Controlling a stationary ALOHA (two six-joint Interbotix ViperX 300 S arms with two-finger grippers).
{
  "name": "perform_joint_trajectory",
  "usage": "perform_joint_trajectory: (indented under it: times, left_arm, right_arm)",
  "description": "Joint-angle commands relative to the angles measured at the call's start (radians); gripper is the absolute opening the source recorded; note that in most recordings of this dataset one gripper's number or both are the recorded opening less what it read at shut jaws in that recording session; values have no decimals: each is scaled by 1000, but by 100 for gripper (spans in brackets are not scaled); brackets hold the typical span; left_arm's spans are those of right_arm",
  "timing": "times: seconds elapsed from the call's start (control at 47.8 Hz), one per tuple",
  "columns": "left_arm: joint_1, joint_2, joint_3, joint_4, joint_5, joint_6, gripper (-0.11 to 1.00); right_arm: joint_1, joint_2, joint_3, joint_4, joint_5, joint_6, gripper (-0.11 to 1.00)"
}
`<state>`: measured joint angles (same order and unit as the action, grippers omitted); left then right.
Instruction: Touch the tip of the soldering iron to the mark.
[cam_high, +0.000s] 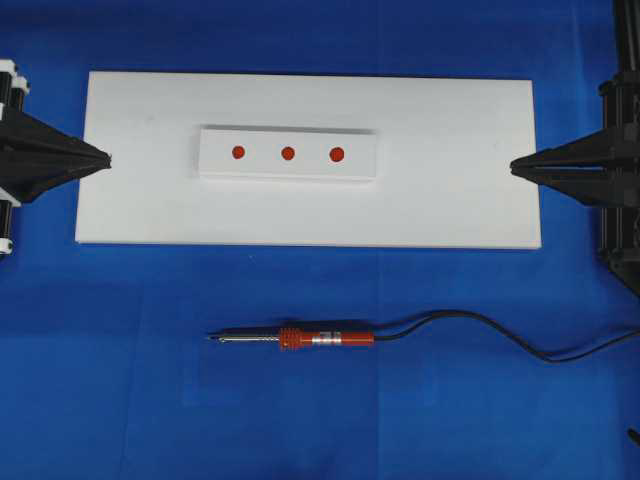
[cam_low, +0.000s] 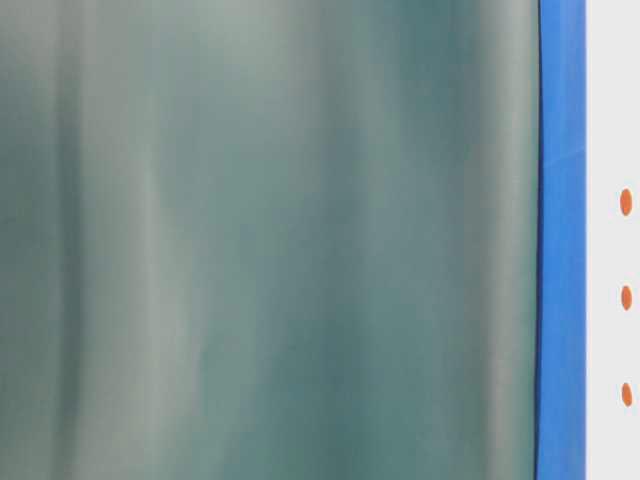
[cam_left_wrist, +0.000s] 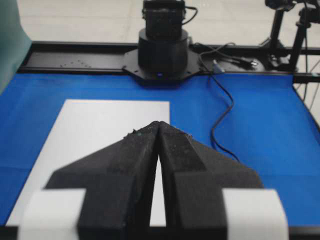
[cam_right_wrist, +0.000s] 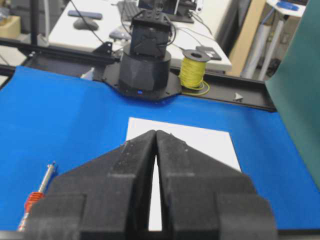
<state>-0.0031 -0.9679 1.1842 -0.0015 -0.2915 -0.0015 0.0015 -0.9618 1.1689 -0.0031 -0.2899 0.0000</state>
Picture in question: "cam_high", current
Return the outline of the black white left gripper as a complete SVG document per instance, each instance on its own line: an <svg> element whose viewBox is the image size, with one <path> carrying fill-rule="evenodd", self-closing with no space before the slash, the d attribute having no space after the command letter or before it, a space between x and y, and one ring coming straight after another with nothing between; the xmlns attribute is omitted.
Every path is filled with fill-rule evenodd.
<svg viewBox="0 0 640 480"><path fill-rule="evenodd" d="M108 153L18 110L30 93L27 79L9 59L1 60L1 144L16 151L62 154L92 159L62 161L1 161L1 254L13 251L13 209L31 203L44 192L111 167Z"/></svg>

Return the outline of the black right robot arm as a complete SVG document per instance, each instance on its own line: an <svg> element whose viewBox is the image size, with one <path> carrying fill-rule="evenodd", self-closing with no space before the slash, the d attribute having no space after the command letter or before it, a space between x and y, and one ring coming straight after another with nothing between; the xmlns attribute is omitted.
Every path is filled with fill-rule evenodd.
<svg viewBox="0 0 640 480"><path fill-rule="evenodd" d="M598 257L639 292L639 3L613 3L618 72L599 86L603 128L511 162L511 174L600 210Z"/></svg>

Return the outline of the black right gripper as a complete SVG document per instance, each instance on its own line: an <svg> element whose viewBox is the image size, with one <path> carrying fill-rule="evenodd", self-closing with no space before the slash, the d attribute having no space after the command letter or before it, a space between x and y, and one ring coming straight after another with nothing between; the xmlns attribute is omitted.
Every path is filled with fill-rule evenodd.
<svg viewBox="0 0 640 480"><path fill-rule="evenodd" d="M639 278L639 75L622 72L600 87L601 129L511 162L514 176L601 210L599 256L620 280ZM569 170L556 168L605 168Z"/></svg>

